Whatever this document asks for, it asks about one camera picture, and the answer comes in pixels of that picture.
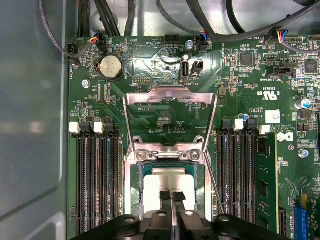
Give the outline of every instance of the screw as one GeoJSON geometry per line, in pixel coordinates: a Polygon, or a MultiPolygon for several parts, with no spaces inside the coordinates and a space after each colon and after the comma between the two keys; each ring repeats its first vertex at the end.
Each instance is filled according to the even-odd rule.
{"type": "Polygon", "coordinates": [[[136,158],[139,161],[144,161],[147,158],[147,154],[144,151],[138,151],[138,153],[136,154],[136,158]]]}
{"type": "Polygon", "coordinates": [[[90,81],[85,79],[85,80],[82,80],[82,83],[81,83],[82,87],[87,89],[90,87],[90,81]]]}
{"type": "Polygon", "coordinates": [[[299,155],[300,158],[305,159],[305,158],[309,157],[309,152],[308,152],[308,150],[306,150],[304,148],[301,148],[299,150],[298,155],[299,155]]]}
{"type": "Polygon", "coordinates": [[[195,46],[195,44],[194,44],[194,41],[192,41],[192,40],[187,40],[185,42],[185,48],[188,50],[193,49],[194,46],[195,46]]]}
{"type": "Polygon", "coordinates": [[[193,211],[185,211],[184,215],[186,216],[193,216],[195,213],[193,211]]]}
{"type": "Polygon", "coordinates": [[[220,220],[221,222],[229,222],[229,218],[227,218],[226,216],[220,216],[220,217],[219,217],[219,220],[220,220]]]}
{"type": "Polygon", "coordinates": [[[190,153],[191,160],[198,160],[200,158],[200,154],[197,151],[192,151],[190,153]]]}

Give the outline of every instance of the mounting hole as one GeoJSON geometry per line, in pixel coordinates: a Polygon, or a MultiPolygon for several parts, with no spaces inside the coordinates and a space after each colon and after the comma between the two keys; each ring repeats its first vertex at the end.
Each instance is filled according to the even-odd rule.
{"type": "Polygon", "coordinates": [[[164,216],[167,216],[167,213],[165,211],[160,211],[160,212],[158,212],[158,216],[164,217],[164,216]]]}
{"type": "Polygon", "coordinates": [[[195,213],[193,211],[185,211],[184,215],[186,216],[193,216],[195,213]]]}
{"type": "Polygon", "coordinates": [[[125,221],[126,223],[130,224],[130,223],[133,223],[133,222],[135,221],[135,219],[134,219],[133,217],[126,217],[126,218],[124,219],[124,221],[125,221]]]}

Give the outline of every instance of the white label sticker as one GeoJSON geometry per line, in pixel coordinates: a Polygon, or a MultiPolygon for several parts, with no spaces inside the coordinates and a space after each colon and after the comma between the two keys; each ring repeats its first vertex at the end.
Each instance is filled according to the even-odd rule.
{"type": "Polygon", "coordinates": [[[280,111],[279,110],[266,110],[265,111],[265,123],[266,124],[279,124],[280,123],[280,111]]]}

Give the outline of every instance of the integrated circuit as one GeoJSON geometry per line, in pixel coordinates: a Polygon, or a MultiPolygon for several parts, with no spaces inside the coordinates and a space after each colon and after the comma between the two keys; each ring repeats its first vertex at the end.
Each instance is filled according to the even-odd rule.
{"type": "Polygon", "coordinates": [[[307,59],[304,61],[304,73],[305,74],[317,74],[318,62],[313,59],[307,59]]]}
{"type": "Polygon", "coordinates": [[[240,53],[240,65],[241,66],[253,66],[254,65],[254,54],[252,52],[241,52],[240,53]]]}

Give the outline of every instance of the wire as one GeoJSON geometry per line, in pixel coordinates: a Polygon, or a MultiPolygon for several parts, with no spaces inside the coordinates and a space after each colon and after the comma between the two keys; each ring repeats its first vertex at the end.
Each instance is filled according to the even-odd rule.
{"type": "Polygon", "coordinates": [[[174,20],[168,13],[167,11],[164,9],[164,7],[162,6],[160,0],[156,0],[155,1],[156,6],[158,7],[159,12],[161,13],[161,15],[172,25],[176,26],[177,28],[181,29],[182,31],[185,31],[186,33],[189,33],[191,35],[194,36],[198,36],[199,35],[199,31],[194,31],[191,30],[185,26],[183,26],[182,24],[178,23],[176,20],[174,20]]]}
{"type": "Polygon", "coordinates": [[[136,14],[135,0],[128,0],[128,19],[125,24],[124,35],[131,36],[134,29],[134,20],[136,14]]]}
{"type": "Polygon", "coordinates": [[[90,37],[90,4],[89,0],[83,0],[82,17],[83,17],[83,36],[90,37]]]}
{"type": "Polygon", "coordinates": [[[112,14],[112,11],[111,11],[111,9],[109,7],[109,4],[107,3],[106,0],[100,0],[100,3],[102,5],[102,8],[103,8],[105,14],[106,14],[106,17],[109,20],[109,23],[110,23],[111,29],[113,30],[114,36],[120,37],[121,36],[120,35],[120,31],[118,29],[115,17],[112,14]]]}
{"type": "Polygon", "coordinates": [[[287,33],[288,33],[288,30],[285,30],[284,33],[283,33],[283,35],[282,35],[282,42],[285,41],[285,38],[286,38],[287,33]]]}
{"type": "Polygon", "coordinates": [[[53,35],[51,28],[49,26],[48,23],[48,19],[46,16],[46,11],[45,11],[45,7],[44,7],[44,0],[39,0],[38,2],[38,6],[39,6],[39,10],[40,10],[40,15],[41,15],[41,21],[43,23],[44,29],[46,31],[46,33],[48,34],[51,42],[54,44],[54,46],[60,51],[62,52],[64,55],[73,58],[73,59],[77,59],[80,56],[82,56],[90,47],[91,43],[88,42],[83,49],[81,49],[77,54],[73,54],[70,52],[67,52],[66,50],[64,50],[62,48],[62,46],[60,46],[60,44],[58,43],[58,41],[56,40],[55,36],[53,35]]]}
{"type": "Polygon", "coordinates": [[[223,43],[230,43],[230,42],[237,42],[241,40],[246,40],[248,38],[263,36],[268,34],[272,29],[280,29],[283,26],[288,25],[289,23],[297,20],[298,18],[304,16],[305,14],[315,10],[316,8],[320,7],[320,1],[316,1],[310,6],[307,6],[300,11],[297,11],[296,13],[288,16],[287,18],[280,20],[274,24],[271,24],[269,26],[249,31],[241,34],[230,34],[230,35],[220,35],[216,34],[213,29],[211,28],[204,12],[202,11],[198,0],[186,0],[190,10],[192,11],[195,18],[198,20],[198,22],[201,24],[203,29],[208,33],[210,38],[212,40],[215,40],[217,42],[223,42],[223,43]]]}
{"type": "Polygon", "coordinates": [[[84,29],[83,29],[83,1],[84,0],[79,0],[78,2],[78,37],[81,38],[83,37],[84,34],[84,29]]]}
{"type": "Polygon", "coordinates": [[[299,49],[299,48],[296,48],[294,46],[291,46],[289,45],[288,43],[286,42],[283,42],[282,43],[283,46],[285,46],[287,49],[290,49],[292,51],[295,51],[299,54],[312,54],[312,53],[320,53],[320,48],[318,49],[314,49],[314,50],[303,50],[303,49],[299,49]]]}
{"type": "Polygon", "coordinates": [[[246,31],[241,27],[241,25],[239,24],[235,16],[233,0],[226,0],[225,7],[226,7],[226,13],[228,14],[228,18],[234,30],[236,30],[238,34],[245,33],[246,31]]]}
{"type": "Polygon", "coordinates": [[[106,34],[109,36],[109,37],[113,37],[114,36],[114,33],[110,27],[110,23],[109,23],[109,20],[105,14],[105,11],[102,7],[102,4],[99,0],[93,0],[94,1],[94,4],[96,6],[96,9],[98,10],[99,12],[99,15],[100,15],[100,18],[101,18],[101,21],[103,23],[103,26],[104,26],[104,29],[105,29],[105,32],[106,34]]]}

